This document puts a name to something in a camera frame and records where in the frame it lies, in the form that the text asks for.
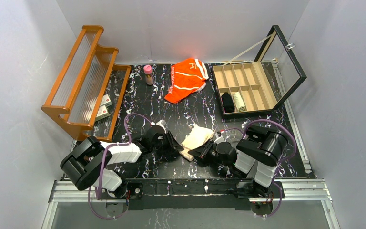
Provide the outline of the pink capped bottle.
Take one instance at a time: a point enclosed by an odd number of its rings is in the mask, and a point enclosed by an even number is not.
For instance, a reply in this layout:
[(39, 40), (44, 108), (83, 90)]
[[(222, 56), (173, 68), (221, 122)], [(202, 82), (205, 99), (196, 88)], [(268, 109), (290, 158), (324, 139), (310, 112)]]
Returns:
[(145, 74), (145, 81), (147, 85), (153, 85), (154, 79), (153, 79), (153, 68), (151, 65), (145, 65), (143, 67), (143, 71)]

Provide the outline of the green white small box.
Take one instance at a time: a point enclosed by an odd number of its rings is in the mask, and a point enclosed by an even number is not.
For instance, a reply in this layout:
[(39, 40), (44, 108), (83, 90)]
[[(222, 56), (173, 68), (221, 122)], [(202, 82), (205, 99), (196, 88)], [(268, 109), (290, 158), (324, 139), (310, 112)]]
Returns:
[(112, 102), (110, 96), (108, 94), (105, 94), (102, 97), (102, 101), (101, 101), (100, 106), (109, 107), (109, 106), (112, 106), (112, 105), (113, 105), (113, 102)]

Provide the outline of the rolled black underwear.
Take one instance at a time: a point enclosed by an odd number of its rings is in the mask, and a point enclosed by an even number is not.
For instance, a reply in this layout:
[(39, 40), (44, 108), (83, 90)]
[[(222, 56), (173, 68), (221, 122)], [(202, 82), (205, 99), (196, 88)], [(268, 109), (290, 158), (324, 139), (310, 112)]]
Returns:
[(232, 97), (228, 92), (225, 92), (221, 96), (223, 109), (225, 113), (233, 113), (235, 111), (235, 105)]

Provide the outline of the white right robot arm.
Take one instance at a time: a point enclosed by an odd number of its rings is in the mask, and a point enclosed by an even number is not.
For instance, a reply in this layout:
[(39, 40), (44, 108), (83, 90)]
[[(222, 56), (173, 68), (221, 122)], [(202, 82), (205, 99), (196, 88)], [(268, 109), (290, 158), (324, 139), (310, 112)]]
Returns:
[(224, 140), (208, 140), (188, 154), (202, 164), (220, 164), (237, 176), (248, 174), (257, 162), (253, 187), (268, 189), (288, 139), (281, 130), (249, 126), (236, 146)]

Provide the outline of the orange wooden shelf rack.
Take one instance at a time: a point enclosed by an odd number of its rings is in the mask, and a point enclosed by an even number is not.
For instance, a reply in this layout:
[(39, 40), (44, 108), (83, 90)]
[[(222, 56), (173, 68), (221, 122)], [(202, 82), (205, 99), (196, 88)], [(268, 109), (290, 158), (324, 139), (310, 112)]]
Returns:
[[(116, 64), (116, 47), (99, 44), (104, 28), (83, 25), (42, 111), (74, 140), (89, 136), (111, 142), (131, 72), (131, 66)], [(113, 102), (110, 116), (95, 121), (102, 97)]]

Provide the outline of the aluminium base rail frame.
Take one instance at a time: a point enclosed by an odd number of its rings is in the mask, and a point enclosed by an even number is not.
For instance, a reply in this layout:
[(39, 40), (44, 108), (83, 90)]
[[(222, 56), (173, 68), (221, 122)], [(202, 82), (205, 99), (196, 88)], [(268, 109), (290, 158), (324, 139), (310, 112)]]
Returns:
[[(132, 65), (121, 111), (113, 134), (124, 139), (123, 119), (137, 112), (151, 118), (168, 119), (178, 140), (185, 138), (194, 124), (234, 130), (228, 135), (238, 141), (237, 129), (258, 115), (226, 120), (217, 98), (214, 80), (198, 95), (171, 105), (163, 95), (170, 83), (170, 66), (157, 64), (154, 87), (146, 86), (143, 66)], [(317, 179), (302, 149), (280, 167), (276, 182), (284, 194), (275, 194), (275, 213), (255, 216), (248, 199), (233, 195), (207, 195), (224, 191), (237, 183), (220, 167), (200, 167), (179, 155), (170, 158), (145, 156), (136, 164), (115, 169), (132, 183), (143, 185), (143, 197), (133, 199), (126, 212), (123, 204), (95, 198), (95, 192), (78, 191), (67, 177), (54, 183), (43, 222), (45, 229), (337, 229), (332, 200), (323, 179)]]

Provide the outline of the rolled cream underwear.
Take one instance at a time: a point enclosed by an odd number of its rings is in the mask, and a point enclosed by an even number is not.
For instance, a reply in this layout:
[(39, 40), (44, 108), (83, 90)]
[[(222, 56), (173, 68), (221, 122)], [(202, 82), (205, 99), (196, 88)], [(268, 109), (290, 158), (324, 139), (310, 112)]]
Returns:
[(246, 106), (240, 92), (232, 93), (232, 99), (238, 112), (243, 112), (246, 110)]

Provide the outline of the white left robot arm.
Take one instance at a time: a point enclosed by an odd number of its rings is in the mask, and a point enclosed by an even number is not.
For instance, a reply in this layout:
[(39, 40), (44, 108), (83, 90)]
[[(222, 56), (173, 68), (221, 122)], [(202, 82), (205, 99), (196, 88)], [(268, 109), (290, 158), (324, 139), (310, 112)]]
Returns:
[(125, 182), (107, 165), (135, 163), (147, 153), (179, 153), (183, 151), (172, 133), (165, 129), (165, 121), (152, 123), (144, 135), (131, 143), (107, 143), (91, 136), (77, 145), (60, 163), (60, 168), (78, 190), (93, 186), (114, 192)]

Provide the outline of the black compartment storage box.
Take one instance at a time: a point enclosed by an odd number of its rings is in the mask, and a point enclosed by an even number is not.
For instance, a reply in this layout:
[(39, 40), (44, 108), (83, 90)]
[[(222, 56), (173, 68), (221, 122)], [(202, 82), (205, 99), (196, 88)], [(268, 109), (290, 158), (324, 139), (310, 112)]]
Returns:
[[(258, 52), (251, 61), (234, 57), (223, 64), (214, 65), (212, 74), (223, 118), (247, 117), (266, 113), (282, 106), (307, 79), (306, 73), (278, 25), (273, 25), (267, 36), (253, 47)], [(240, 92), (246, 110), (225, 113), (221, 96)]]

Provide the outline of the beige boxer underwear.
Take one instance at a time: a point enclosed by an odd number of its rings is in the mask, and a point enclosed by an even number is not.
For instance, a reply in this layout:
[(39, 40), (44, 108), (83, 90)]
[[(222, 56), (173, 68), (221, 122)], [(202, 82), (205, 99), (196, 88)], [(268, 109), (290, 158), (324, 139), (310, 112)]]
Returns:
[(209, 139), (213, 137), (215, 131), (205, 127), (200, 127), (195, 125), (191, 130), (190, 134), (181, 143), (183, 150), (180, 154), (188, 161), (193, 161), (194, 156), (190, 155), (188, 152), (190, 150), (196, 149), (206, 143)]

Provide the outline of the orange boxer underwear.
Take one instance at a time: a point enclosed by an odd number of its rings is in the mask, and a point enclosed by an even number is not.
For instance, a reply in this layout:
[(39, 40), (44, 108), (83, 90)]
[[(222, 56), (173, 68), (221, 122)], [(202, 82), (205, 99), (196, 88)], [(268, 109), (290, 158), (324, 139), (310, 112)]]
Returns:
[(164, 99), (176, 104), (190, 94), (201, 91), (209, 79), (205, 64), (195, 58), (189, 58), (171, 66), (171, 86)]

